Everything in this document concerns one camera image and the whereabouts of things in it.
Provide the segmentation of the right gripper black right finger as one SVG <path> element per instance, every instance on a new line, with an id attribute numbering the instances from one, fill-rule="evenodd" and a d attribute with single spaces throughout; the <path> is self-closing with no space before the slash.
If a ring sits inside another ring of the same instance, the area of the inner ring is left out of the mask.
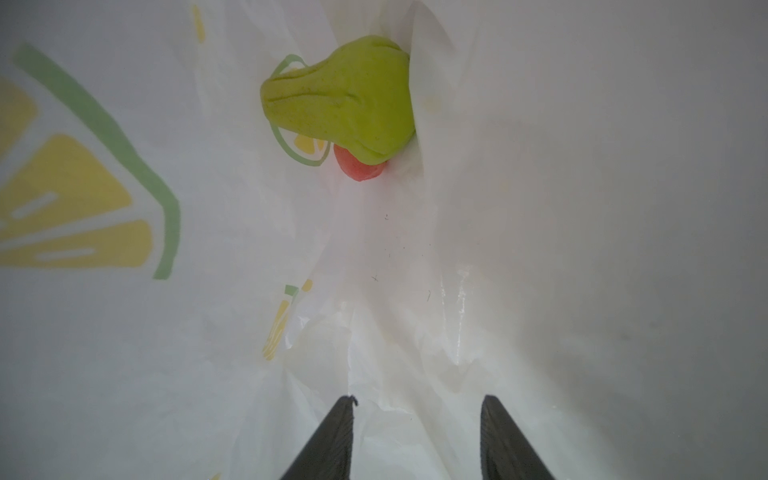
<path id="1" fill-rule="evenodd" d="M 480 418 L 484 480 L 554 480 L 498 397 L 484 397 Z"/>

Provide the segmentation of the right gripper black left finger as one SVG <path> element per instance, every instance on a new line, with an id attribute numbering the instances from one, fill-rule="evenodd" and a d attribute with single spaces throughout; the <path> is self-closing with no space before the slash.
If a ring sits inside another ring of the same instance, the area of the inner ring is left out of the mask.
<path id="1" fill-rule="evenodd" d="M 280 479 L 349 480 L 357 405 L 354 396 L 341 396 Z"/>

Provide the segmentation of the white plastic bag lemon print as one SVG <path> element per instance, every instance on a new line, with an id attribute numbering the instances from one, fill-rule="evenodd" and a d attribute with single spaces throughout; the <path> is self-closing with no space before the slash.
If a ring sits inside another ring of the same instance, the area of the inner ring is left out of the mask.
<path id="1" fill-rule="evenodd" d="M 357 182 L 260 87 L 376 35 L 416 132 Z M 763 1 L 5 1 L 1 475 L 767 475 Z"/>

